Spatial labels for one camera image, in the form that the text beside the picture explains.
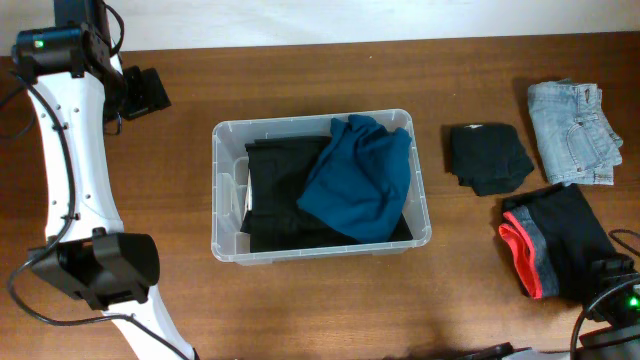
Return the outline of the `blue cloth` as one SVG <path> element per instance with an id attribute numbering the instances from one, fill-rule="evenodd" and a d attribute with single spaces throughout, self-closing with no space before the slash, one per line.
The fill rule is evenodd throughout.
<path id="1" fill-rule="evenodd" d="M 388 241 L 410 188 L 412 137 L 356 114 L 345 121 L 333 118 L 330 133 L 298 207 L 359 243 Z"/>

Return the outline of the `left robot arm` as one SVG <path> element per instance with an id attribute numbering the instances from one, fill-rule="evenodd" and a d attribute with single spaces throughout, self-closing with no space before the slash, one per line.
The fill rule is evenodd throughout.
<path id="1" fill-rule="evenodd" d="M 52 27 L 26 30 L 12 50 L 15 78 L 39 122 L 48 186 L 46 243 L 24 267 L 116 325 L 141 359 L 193 359 L 161 298 L 153 238 L 128 233 L 111 191 L 104 134 L 165 109 L 154 69 L 124 67 L 101 0 L 54 2 Z"/>

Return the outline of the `black shorts with red trim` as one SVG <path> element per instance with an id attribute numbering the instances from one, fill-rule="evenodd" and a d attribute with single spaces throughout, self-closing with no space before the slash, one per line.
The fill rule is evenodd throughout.
<path id="1" fill-rule="evenodd" d="M 526 294 L 582 301 L 592 264 L 617 251 L 576 184 L 554 185 L 502 200 L 500 238 Z"/>

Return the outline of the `black garment with tag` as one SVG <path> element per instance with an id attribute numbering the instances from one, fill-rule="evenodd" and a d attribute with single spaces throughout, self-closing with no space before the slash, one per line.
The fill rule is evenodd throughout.
<path id="1" fill-rule="evenodd" d="M 252 205 L 241 230 L 251 236 L 252 252 L 375 244 L 359 243 L 297 205 L 309 173 L 330 140 L 331 136 L 302 136 L 260 139 L 247 144 Z M 402 214 L 386 242 L 410 237 Z"/>

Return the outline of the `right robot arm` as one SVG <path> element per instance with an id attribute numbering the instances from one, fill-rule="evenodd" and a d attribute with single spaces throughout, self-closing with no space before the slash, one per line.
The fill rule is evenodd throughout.
<path id="1" fill-rule="evenodd" d="M 572 359 L 639 360 L 639 273 L 627 255 L 597 260 L 581 282 Z"/>

